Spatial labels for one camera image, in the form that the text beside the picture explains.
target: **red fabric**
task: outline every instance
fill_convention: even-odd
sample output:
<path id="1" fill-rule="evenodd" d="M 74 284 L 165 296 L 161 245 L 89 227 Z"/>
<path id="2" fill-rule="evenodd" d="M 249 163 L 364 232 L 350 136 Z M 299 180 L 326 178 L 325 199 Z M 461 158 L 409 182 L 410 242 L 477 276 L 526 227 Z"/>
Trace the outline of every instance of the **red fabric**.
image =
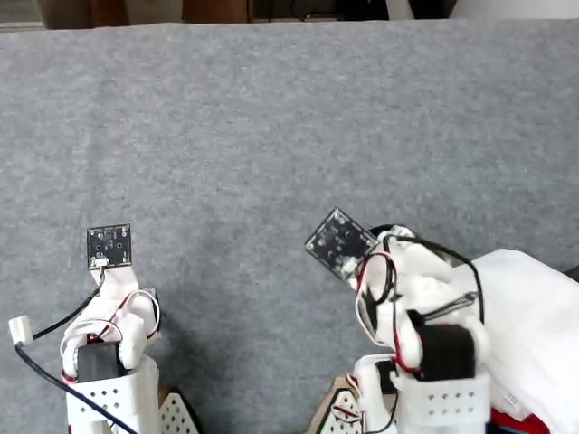
<path id="1" fill-rule="evenodd" d="M 490 418 L 492 423 L 499 425 L 500 427 L 515 429 L 517 431 L 526 432 L 526 434 L 549 434 L 549 428 L 547 428 L 545 423 L 534 414 L 531 414 L 528 418 L 519 422 L 505 413 L 492 409 Z"/>

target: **perforated white plate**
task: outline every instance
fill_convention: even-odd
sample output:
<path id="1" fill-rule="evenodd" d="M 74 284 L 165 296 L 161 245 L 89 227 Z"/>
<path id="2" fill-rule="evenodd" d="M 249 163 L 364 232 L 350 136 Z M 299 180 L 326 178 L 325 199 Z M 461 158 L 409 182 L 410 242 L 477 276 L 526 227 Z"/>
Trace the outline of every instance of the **perforated white plate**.
<path id="1" fill-rule="evenodd" d="M 161 434 L 199 434 L 178 393 L 169 393 L 159 411 Z"/>
<path id="2" fill-rule="evenodd" d="M 353 417 L 335 408 L 338 406 L 357 415 Z M 359 417 L 358 403 L 350 391 L 340 391 L 330 404 L 326 419 L 322 422 L 319 434 L 362 434 L 362 420 Z"/>

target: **black circuit board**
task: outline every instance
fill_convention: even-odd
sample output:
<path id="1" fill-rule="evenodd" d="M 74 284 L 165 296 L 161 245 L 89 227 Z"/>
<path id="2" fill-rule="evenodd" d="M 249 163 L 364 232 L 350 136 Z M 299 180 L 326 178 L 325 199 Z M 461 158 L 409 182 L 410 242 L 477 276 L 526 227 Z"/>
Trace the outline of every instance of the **black circuit board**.
<path id="1" fill-rule="evenodd" d="M 336 208 L 306 241 L 306 251 L 334 275 L 348 280 L 378 240 Z"/>
<path id="2" fill-rule="evenodd" d="M 96 269 L 95 260 L 104 258 L 107 267 L 131 265 L 130 224 L 87 229 L 88 268 Z"/>

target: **gray fabric surface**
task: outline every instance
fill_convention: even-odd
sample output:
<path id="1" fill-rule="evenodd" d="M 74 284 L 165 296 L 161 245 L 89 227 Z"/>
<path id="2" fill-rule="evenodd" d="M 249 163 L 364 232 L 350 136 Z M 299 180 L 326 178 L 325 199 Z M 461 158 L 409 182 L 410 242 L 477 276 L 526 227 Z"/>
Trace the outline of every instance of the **gray fabric surface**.
<path id="1" fill-rule="evenodd" d="M 85 229 L 131 222 L 163 381 L 209 433 L 300 432 L 374 351 L 302 248 L 333 206 L 579 262 L 578 41 L 573 21 L 1 35 L 0 324 L 69 312 Z M 58 340 L 31 349 L 55 373 Z M 2 345 L 2 431 L 64 432 L 62 394 Z"/>

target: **white cloth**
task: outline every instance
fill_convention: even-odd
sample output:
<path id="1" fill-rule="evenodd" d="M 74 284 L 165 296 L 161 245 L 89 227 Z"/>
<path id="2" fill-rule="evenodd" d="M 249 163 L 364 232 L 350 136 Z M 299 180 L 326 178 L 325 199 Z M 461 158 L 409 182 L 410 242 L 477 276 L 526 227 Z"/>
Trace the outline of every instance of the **white cloth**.
<path id="1" fill-rule="evenodd" d="M 496 250 L 474 263 L 492 348 L 493 405 L 508 410 L 505 393 L 513 395 L 514 417 L 528 409 L 552 433 L 579 434 L 579 284 L 520 251 Z M 451 284 L 476 289 L 466 266 L 454 269 Z"/>

